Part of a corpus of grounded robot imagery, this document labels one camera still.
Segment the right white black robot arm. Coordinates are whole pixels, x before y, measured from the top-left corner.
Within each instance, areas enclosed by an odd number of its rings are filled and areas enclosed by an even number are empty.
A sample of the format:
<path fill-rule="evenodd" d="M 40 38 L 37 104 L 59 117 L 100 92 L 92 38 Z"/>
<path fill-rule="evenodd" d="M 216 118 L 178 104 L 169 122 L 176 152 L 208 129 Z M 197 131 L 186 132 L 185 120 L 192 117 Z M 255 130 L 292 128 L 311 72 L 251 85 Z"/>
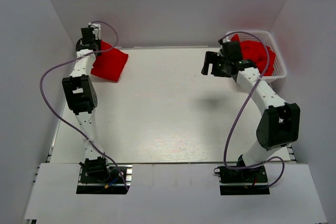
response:
<path fill-rule="evenodd" d="M 279 149 L 295 142 L 299 136 L 300 108 L 288 103 L 261 77 L 255 63 L 241 57 L 229 61 L 219 52 L 205 54 L 203 75 L 232 78 L 248 94 L 261 114 L 256 142 L 239 158 L 238 177 L 247 182 L 256 175 L 255 167 L 265 163 Z"/>

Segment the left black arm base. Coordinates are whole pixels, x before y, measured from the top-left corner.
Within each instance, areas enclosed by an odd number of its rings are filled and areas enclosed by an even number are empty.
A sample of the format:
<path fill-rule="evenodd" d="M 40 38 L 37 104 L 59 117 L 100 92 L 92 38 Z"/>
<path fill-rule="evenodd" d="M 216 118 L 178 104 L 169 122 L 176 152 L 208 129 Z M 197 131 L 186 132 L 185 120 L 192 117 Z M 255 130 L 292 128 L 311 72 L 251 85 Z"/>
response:
<path fill-rule="evenodd" d="M 80 162 L 76 194 L 125 195 L 131 185 L 132 165 L 112 166 L 103 157 Z"/>

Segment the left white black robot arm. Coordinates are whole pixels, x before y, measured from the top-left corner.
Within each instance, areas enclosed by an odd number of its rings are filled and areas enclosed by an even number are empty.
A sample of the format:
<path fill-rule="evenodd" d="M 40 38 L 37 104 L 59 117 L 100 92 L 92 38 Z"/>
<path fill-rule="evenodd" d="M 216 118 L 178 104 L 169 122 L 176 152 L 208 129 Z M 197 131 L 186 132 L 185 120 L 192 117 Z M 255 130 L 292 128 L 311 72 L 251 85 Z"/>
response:
<path fill-rule="evenodd" d="M 81 38 L 76 44 L 76 63 L 68 77 L 62 79 L 68 108 L 74 113 L 83 138 L 86 162 L 105 161 L 99 142 L 95 120 L 98 98 L 90 79 L 90 73 L 101 49 L 101 40 Z"/>

